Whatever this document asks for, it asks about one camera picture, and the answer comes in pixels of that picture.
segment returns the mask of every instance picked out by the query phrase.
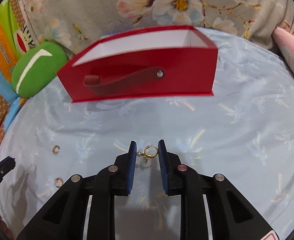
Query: colorful cushion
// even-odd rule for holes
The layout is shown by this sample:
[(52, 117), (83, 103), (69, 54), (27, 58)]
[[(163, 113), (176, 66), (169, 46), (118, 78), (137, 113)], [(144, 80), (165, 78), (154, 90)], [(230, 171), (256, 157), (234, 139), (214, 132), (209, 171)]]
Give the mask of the colorful cushion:
[(290, 69), (294, 73), (294, 36), (284, 29), (277, 27), (274, 30), (272, 37), (277, 43)]
[(66, 53), (57, 44), (45, 41), (17, 62), (11, 77), (14, 91), (24, 98), (36, 95), (66, 62)]
[(25, 52), (35, 47), (18, 0), (0, 4), (0, 143), (25, 99), (11, 85), (11, 73)]

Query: pink pillow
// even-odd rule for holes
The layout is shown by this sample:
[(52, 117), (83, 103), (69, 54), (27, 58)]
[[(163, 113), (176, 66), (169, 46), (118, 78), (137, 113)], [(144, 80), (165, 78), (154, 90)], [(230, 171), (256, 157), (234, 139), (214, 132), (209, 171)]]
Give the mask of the pink pillow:
[(277, 27), (274, 30), (272, 37), (277, 43), (288, 66), (294, 73), (294, 36), (284, 29)]

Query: open box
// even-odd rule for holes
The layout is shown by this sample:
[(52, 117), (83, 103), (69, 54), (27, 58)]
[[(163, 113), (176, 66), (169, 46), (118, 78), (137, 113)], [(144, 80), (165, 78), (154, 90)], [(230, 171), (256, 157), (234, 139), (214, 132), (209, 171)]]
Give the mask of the open box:
[(57, 75), (73, 102), (213, 95), (218, 48), (192, 26), (133, 30), (101, 39)]

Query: light blue bedsheet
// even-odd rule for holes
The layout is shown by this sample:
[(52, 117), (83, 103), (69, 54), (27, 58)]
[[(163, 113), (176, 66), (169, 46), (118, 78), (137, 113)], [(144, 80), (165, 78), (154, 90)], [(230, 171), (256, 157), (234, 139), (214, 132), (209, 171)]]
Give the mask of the light blue bedsheet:
[[(0, 213), (15, 235), (56, 192), (56, 178), (95, 175), (131, 140), (142, 151), (160, 139), (198, 173), (224, 174), (281, 240), (289, 235), (294, 77), (278, 56), (247, 40), (201, 31), (219, 46), (213, 97), (71, 104), (56, 78), (26, 103), (0, 148), (0, 160), (10, 155), (17, 163), (0, 187)], [(179, 239), (180, 198), (164, 195), (157, 158), (147, 165), (137, 158), (132, 193), (116, 198), (115, 220), (117, 240)]]

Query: metal rivet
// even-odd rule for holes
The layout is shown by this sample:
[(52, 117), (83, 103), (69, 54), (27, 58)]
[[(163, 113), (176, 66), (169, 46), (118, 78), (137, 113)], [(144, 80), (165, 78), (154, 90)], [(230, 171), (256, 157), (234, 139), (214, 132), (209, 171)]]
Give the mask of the metal rivet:
[(72, 181), (72, 182), (78, 182), (78, 181), (80, 181), (80, 176), (79, 176), (79, 175), (74, 175), (74, 176), (72, 176), (72, 177), (71, 177), (71, 181)]
[(161, 70), (159, 70), (158, 72), (157, 72), (157, 77), (162, 77), (163, 76), (163, 72), (161, 71)]
[(116, 165), (111, 165), (108, 167), (108, 171), (110, 172), (118, 171), (118, 167)]
[(218, 181), (223, 181), (225, 179), (225, 176), (223, 176), (222, 174), (216, 174), (215, 179)]
[(177, 169), (179, 171), (186, 171), (188, 169), (188, 167), (184, 164), (180, 164), (180, 165), (178, 165)]

